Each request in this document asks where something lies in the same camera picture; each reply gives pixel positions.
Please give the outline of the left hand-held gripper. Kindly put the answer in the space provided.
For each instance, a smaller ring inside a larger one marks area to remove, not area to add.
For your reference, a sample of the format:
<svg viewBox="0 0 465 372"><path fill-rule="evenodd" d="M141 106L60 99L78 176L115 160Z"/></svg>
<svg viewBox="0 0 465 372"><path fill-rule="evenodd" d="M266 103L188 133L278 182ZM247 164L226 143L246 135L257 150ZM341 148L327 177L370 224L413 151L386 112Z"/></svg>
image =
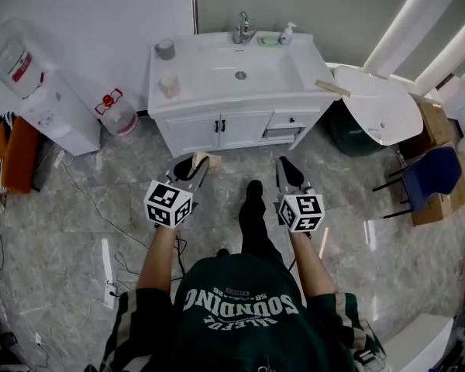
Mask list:
<svg viewBox="0 0 465 372"><path fill-rule="evenodd" d="M195 192L202 186L210 166L207 156L182 155L169 170L160 174L144 197L146 218L156 225L176 228L198 206Z"/></svg>

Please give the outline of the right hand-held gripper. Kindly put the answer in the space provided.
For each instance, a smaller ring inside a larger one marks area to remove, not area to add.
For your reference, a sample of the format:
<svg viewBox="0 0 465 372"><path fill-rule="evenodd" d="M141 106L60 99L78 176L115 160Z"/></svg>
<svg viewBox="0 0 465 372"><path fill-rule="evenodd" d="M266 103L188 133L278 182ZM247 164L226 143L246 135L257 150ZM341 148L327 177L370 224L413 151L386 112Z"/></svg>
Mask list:
<svg viewBox="0 0 465 372"><path fill-rule="evenodd" d="M287 157L277 159L276 183L279 195L274 206L279 223L290 233L315 231L326 214L322 196Z"/></svg>

